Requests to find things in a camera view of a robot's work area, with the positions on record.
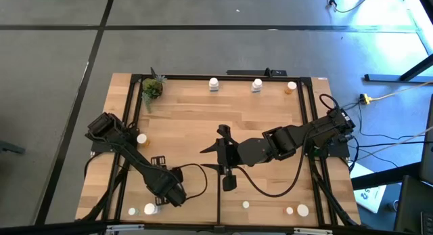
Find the wooden table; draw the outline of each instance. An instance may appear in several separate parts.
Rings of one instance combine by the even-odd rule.
[[[108,90],[105,112],[111,112],[122,118],[131,75],[113,74]],[[313,91],[319,117],[326,115],[326,108],[318,99],[321,93],[330,93],[329,83],[325,78],[312,78]],[[150,139],[150,145],[140,146],[138,151],[148,160],[153,156],[164,155],[169,168],[187,163],[216,163],[216,152],[199,152],[214,144],[219,135],[219,124],[231,127],[233,138],[239,142],[250,137],[261,137],[263,131],[278,126],[301,125],[302,117],[298,92],[291,95],[283,91],[284,82],[264,82],[260,93],[251,93],[249,81],[221,81],[218,92],[209,92],[206,81],[168,80],[164,85],[161,98],[152,102],[152,113],[141,107],[139,116],[140,132]],[[311,109],[307,112],[311,121]],[[254,182],[265,192],[280,193],[293,182],[298,168],[297,153],[284,161],[244,166]],[[76,218],[85,216],[106,191],[113,154],[103,154],[89,165]],[[353,188],[347,166],[338,158],[327,160],[332,191],[343,209],[356,222],[360,222]],[[164,205],[157,215],[144,215],[145,204],[154,201],[154,196],[146,189],[141,174],[133,167],[128,174],[124,194],[121,220],[144,221],[151,223],[215,224],[217,221],[217,173],[204,168],[208,176],[207,191],[182,207]],[[183,169],[183,186],[187,196],[197,194],[204,188],[204,176],[197,167]],[[223,225],[260,225],[260,226],[318,226],[313,188],[308,159],[305,158],[300,177],[294,189],[280,198],[269,198],[258,193],[245,176],[235,169],[237,188],[231,192],[221,192],[221,223]],[[248,209],[242,207],[247,200]],[[329,223],[326,198],[321,194],[325,221]],[[296,207],[305,204],[310,211],[307,217],[296,213]],[[128,209],[140,210],[138,215],[129,215]],[[293,215],[284,213],[286,207],[295,210]]]

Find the green plant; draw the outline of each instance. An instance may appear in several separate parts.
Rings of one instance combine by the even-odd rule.
[[[162,75],[154,75],[154,79],[145,79],[143,81],[143,101],[147,111],[151,113],[150,103],[152,100],[162,95],[162,84],[166,82],[166,77]]]

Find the wooden tabletop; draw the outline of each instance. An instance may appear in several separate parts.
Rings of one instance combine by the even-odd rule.
[[[127,97],[130,74],[113,74],[108,90],[105,112],[114,113],[122,118]],[[326,108],[318,99],[321,93],[330,93],[329,83],[325,78],[312,78],[313,91],[319,117],[326,115]],[[140,132],[145,133],[150,145],[139,146],[138,151],[148,160],[153,156],[165,156],[169,168],[188,163],[217,163],[216,152],[199,152],[214,144],[218,125],[231,127],[232,137],[238,142],[250,137],[262,137],[263,131],[278,126],[302,125],[297,91],[290,95],[284,93],[287,83],[264,82],[260,93],[251,93],[249,81],[220,81],[218,92],[209,92],[206,81],[168,80],[162,96],[152,102],[152,113],[141,107]],[[308,93],[304,89],[309,120]],[[129,119],[132,119],[133,107]],[[270,194],[277,194],[293,182],[300,158],[297,153],[284,161],[243,166],[257,186]],[[85,216],[106,191],[113,154],[97,157],[89,165],[87,178],[83,186],[76,218]],[[332,191],[343,209],[350,217],[360,222],[352,183],[347,166],[337,158],[327,160]],[[144,206],[154,202],[154,196],[147,190],[143,178],[134,168],[128,174],[124,194],[121,220],[183,224],[214,224],[217,221],[217,172],[204,168],[208,176],[206,192],[187,200],[182,207],[164,205],[156,215],[145,215]],[[262,225],[262,226],[317,226],[317,214],[308,159],[304,159],[300,177],[294,189],[280,198],[269,198],[258,193],[245,176],[237,169],[237,188],[230,192],[221,192],[221,223],[226,225]],[[200,193],[204,188],[204,176],[197,167],[183,169],[183,186],[187,196]],[[325,221],[329,223],[326,198],[322,194],[322,206]],[[242,203],[248,201],[250,207],[244,209]],[[310,214],[301,217],[296,207],[304,204]],[[114,213],[112,203],[110,217]],[[285,214],[285,209],[292,207],[293,215]],[[129,215],[128,209],[139,209],[138,215]]]

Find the potted plant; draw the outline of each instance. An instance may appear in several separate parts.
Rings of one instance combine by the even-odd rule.
[[[150,72],[152,73],[152,78],[147,78],[143,81],[142,95],[148,113],[152,112],[150,103],[162,95],[162,90],[164,89],[162,84],[167,80],[165,76],[157,75],[153,68],[150,68]]]

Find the white cap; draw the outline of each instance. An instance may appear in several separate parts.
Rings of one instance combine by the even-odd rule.
[[[289,82],[287,84],[287,87],[291,90],[294,90],[294,89],[296,89],[296,83],[295,82]]]
[[[256,87],[260,87],[260,86],[262,85],[262,80],[261,80],[261,79],[255,79],[255,80],[254,80],[254,85],[255,85]]]
[[[217,78],[211,78],[209,80],[209,85],[210,86],[217,86],[218,85],[218,79]]]
[[[293,214],[293,208],[291,208],[291,207],[287,207],[287,209],[286,209],[286,213],[287,213],[288,215]]]
[[[244,201],[242,203],[243,208],[248,209],[248,207],[250,206],[250,203],[248,201]]]
[[[146,215],[151,215],[151,214],[155,213],[155,210],[156,210],[156,206],[152,203],[149,203],[146,206],[144,206],[144,213]]]
[[[298,205],[298,214],[302,217],[306,217],[309,215],[309,208],[303,204]]]
[[[146,143],[146,140],[147,140],[147,136],[146,136],[146,134],[144,134],[144,133],[141,133],[141,134],[139,134],[139,135],[137,136],[137,142],[138,142],[139,144],[144,144],[144,143]]]
[[[128,210],[128,214],[129,215],[135,215],[135,208],[129,208],[129,210]]]

